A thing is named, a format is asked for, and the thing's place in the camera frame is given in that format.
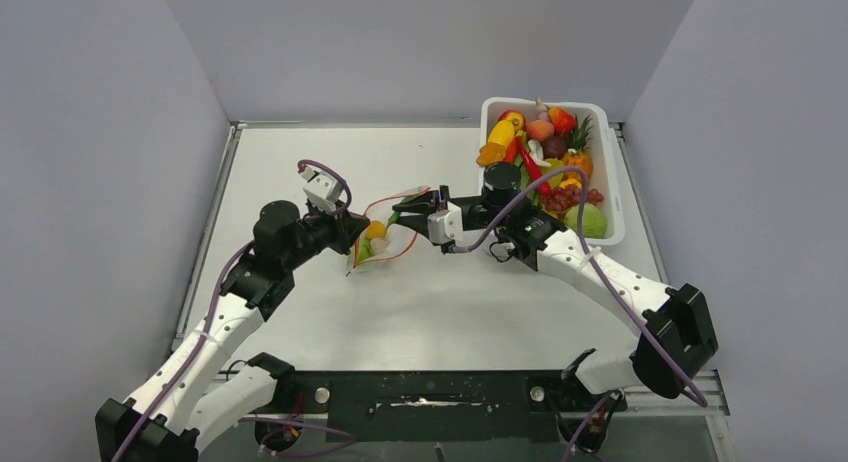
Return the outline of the green toy vegetable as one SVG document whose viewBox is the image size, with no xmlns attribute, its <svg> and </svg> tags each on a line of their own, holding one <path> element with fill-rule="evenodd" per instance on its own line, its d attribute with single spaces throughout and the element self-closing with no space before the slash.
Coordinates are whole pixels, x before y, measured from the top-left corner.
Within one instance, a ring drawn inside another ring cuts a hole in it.
<svg viewBox="0 0 848 462">
<path fill-rule="evenodd" d="M 372 256 L 373 256 L 373 253 L 371 251 L 370 241 L 367 240 L 367 239 L 363 239 L 358 245 L 356 263 L 357 264 L 363 263 L 364 261 L 368 260 Z"/>
</svg>

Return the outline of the yellow toy lemon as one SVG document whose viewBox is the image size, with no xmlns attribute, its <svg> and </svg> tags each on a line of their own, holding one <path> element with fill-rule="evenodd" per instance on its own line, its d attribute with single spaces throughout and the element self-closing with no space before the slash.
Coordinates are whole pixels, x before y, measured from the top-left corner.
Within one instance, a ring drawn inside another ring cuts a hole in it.
<svg viewBox="0 0 848 462">
<path fill-rule="evenodd" d="M 366 240 L 383 239 L 386 237 L 386 234 L 387 226 L 379 220 L 373 220 L 366 228 L 364 237 Z"/>
</svg>

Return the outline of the clear zip top bag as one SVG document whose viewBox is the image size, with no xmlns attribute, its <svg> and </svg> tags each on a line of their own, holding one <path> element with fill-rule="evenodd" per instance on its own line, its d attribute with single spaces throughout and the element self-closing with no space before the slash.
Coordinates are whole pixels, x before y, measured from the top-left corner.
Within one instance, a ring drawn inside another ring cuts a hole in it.
<svg viewBox="0 0 848 462">
<path fill-rule="evenodd" d="M 405 195 L 430 190 L 431 187 L 426 185 L 414 187 L 388 197 L 377 199 L 365 208 L 364 216 L 368 217 L 370 222 L 373 220 L 379 220 L 387 226 L 385 239 L 390 242 L 390 246 L 384 254 L 372 256 L 363 263 L 357 264 L 356 256 L 358 245 L 363 239 L 365 239 L 363 233 L 347 257 L 346 276 L 376 270 L 380 266 L 399 259 L 411 250 L 418 239 L 419 234 L 412 229 L 401 226 L 399 223 L 389 226 L 387 222 L 392 212 L 391 207 Z"/>
</svg>

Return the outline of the red toy chili pepper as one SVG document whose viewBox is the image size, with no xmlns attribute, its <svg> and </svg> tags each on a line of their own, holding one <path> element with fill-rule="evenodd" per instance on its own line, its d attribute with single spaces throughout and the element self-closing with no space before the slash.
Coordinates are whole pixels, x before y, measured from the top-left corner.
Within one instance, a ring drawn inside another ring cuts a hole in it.
<svg viewBox="0 0 848 462">
<path fill-rule="evenodd" d="M 536 184 L 535 190 L 542 197 L 549 197 L 552 193 L 552 189 L 550 185 L 543 180 L 543 174 L 541 172 L 541 169 L 531 156 L 531 153 L 528 151 L 526 143 L 520 142 L 518 144 L 518 150 L 521 154 L 523 165 L 528 173 L 529 178 L 532 182 Z"/>
</svg>

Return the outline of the green toy chili pepper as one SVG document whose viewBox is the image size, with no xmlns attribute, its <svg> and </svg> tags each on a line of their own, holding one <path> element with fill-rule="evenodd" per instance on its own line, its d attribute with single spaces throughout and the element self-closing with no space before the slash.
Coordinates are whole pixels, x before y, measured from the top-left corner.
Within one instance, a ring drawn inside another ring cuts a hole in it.
<svg viewBox="0 0 848 462">
<path fill-rule="evenodd" d="M 412 193 L 401 197 L 391 207 L 391 215 L 388 218 L 389 226 L 398 224 L 400 219 L 412 217 L 421 218 L 429 214 L 431 194 L 429 191 Z"/>
</svg>

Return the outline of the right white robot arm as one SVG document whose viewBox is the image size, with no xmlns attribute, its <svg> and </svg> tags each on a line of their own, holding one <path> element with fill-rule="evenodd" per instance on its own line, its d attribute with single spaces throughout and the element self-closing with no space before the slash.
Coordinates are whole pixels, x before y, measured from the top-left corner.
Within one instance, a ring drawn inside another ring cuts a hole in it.
<svg viewBox="0 0 848 462">
<path fill-rule="evenodd" d="M 508 259 L 570 285 L 634 334 L 618 352 L 588 349 L 564 370 L 562 393 L 572 407 L 585 409 L 603 393 L 636 386 L 707 406 L 694 379 L 718 342 L 704 294 L 690 284 L 673 288 L 649 279 L 589 245 L 582 230 L 531 203 L 545 181 L 523 187 L 518 167 L 497 162 L 484 169 L 476 196 L 454 197 L 441 186 L 392 209 L 399 225 L 445 254 L 470 253 L 486 241 L 506 245 Z"/>
</svg>

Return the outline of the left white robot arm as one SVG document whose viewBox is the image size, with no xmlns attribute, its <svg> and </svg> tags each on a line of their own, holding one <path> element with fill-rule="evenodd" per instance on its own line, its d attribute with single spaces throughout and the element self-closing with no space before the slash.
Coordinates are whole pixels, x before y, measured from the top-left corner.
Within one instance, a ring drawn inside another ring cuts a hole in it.
<svg viewBox="0 0 848 462">
<path fill-rule="evenodd" d="M 224 265 L 207 313 L 167 361 L 126 399 L 107 400 L 95 416 L 103 461 L 195 461 L 228 427 L 269 403 L 282 371 L 250 369 L 209 392 L 234 351 L 294 288 L 294 272 L 326 249 L 340 255 L 367 229 L 367 217 L 289 201 L 265 205 L 253 239 Z"/>
</svg>

